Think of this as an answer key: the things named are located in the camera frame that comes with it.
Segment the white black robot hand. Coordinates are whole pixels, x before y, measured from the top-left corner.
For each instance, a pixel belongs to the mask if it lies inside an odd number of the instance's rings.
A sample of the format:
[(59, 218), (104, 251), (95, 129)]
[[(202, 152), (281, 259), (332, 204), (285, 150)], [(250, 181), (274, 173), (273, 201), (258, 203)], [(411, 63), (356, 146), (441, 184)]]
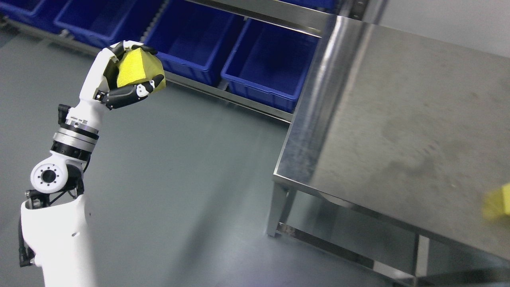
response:
[(75, 107), (60, 108), (59, 124), (78, 122), (94, 129), (102, 125), (107, 110), (118, 109), (148, 98), (151, 93), (166, 87), (166, 77), (157, 76), (151, 81), (117, 87), (117, 64), (128, 51), (142, 48), (156, 56), (157, 51), (137, 41), (121, 41), (102, 49), (96, 56), (79, 94)]

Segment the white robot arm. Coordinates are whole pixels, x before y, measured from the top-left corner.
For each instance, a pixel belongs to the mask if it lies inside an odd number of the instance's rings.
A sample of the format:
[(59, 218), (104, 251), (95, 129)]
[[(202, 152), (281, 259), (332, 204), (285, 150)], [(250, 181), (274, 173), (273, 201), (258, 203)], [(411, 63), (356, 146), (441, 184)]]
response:
[(48, 158), (33, 167), (18, 221), (19, 266), (37, 266), (46, 287), (97, 287), (84, 166), (99, 139), (104, 109), (59, 106)]

